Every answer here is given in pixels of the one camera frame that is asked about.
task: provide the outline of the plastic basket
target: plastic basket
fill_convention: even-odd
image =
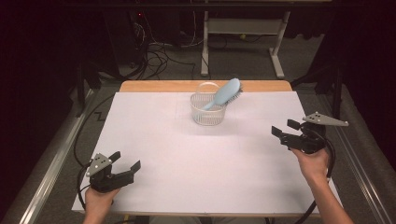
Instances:
[[[220,124],[225,115],[225,110],[227,109],[227,105],[213,105],[210,110],[201,109],[210,101],[212,101],[215,97],[214,92],[201,92],[201,89],[204,86],[212,85],[219,88],[216,83],[213,82],[204,82],[200,84],[194,93],[191,96],[191,115],[192,119],[201,125],[205,126],[213,126]]]

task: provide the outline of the gray carpet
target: gray carpet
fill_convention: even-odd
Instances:
[[[304,40],[300,37],[285,39],[282,43],[279,59],[281,61],[286,80],[292,81],[306,73],[315,56],[315,52],[321,38]],[[273,46],[272,37],[261,38],[257,42],[245,43],[237,40],[228,40],[225,49],[212,49],[209,53],[209,69],[212,79],[276,79],[267,48]],[[221,38],[211,39],[209,46],[222,48],[224,42]],[[173,48],[166,46],[166,54],[179,63],[168,60],[166,68],[155,77],[150,79],[208,79],[200,76],[201,48]],[[143,77],[149,77],[155,71],[155,64],[160,64],[160,59],[153,58]],[[130,72],[127,66],[121,67],[121,72]],[[120,88],[118,81],[103,81],[103,87],[96,93],[91,106],[93,110],[107,97],[114,94]],[[328,104],[330,95],[318,96],[313,91],[313,84],[303,84],[295,90],[298,92],[306,114],[319,111],[329,114]],[[111,100],[106,100],[98,106],[82,127],[78,137],[76,150],[81,161],[88,161],[91,156],[99,134],[103,128],[106,113],[111,105]],[[341,107],[341,119],[348,120],[350,126],[343,129],[345,135],[356,151],[364,171],[370,177],[378,197],[381,199],[391,220],[396,216],[391,211],[396,211],[396,174],[387,163],[386,158],[375,143],[374,138],[368,132],[364,120],[353,104],[347,89],[343,89],[343,103]],[[337,160],[333,171],[333,181],[338,189],[340,198],[346,211],[356,223],[377,223],[372,206],[361,190],[362,185],[352,169],[353,165],[347,157],[344,149],[345,144],[340,140],[334,128],[327,129],[328,138],[332,140],[337,152]],[[49,148],[33,170],[31,177],[23,187],[18,199],[9,210],[4,223],[19,223],[27,205],[32,199],[41,178],[48,169],[50,161],[54,157],[56,149]],[[79,166],[74,159],[73,150],[70,150],[62,171],[39,214],[35,223],[81,223],[83,215],[71,211],[73,201],[76,198],[76,178]],[[109,215],[106,223],[114,223],[123,219],[123,215]],[[276,223],[294,223],[295,217],[277,218]],[[309,218],[305,223],[321,223],[319,218]]]

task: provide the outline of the dark background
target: dark background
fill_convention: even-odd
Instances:
[[[356,107],[395,168],[392,147],[396,137],[393,127],[396,123],[394,9],[394,1],[383,0],[368,2],[364,10],[350,8],[336,13],[297,10],[291,13],[285,37],[303,34],[310,38],[326,34],[310,71],[328,63],[337,64]],[[174,45],[179,44],[180,30],[187,34],[193,32],[191,17],[185,16],[187,11],[145,13],[156,35]],[[278,12],[211,13],[219,17],[232,14],[261,18]],[[197,21],[202,21],[202,17],[203,12],[197,12]],[[0,219],[67,116],[73,104],[68,95],[76,86],[78,66],[89,64],[87,76],[90,77],[97,75],[97,71],[115,76],[119,72],[117,62],[121,59],[114,55],[106,27],[107,21],[119,19],[111,13],[70,12],[59,4],[45,1],[0,5],[0,83],[4,111],[1,152],[5,158],[0,167],[3,171]],[[202,30],[202,26],[198,22],[197,30]],[[138,54],[133,52],[129,57]],[[307,80],[314,81],[331,91],[334,72],[314,74]]]

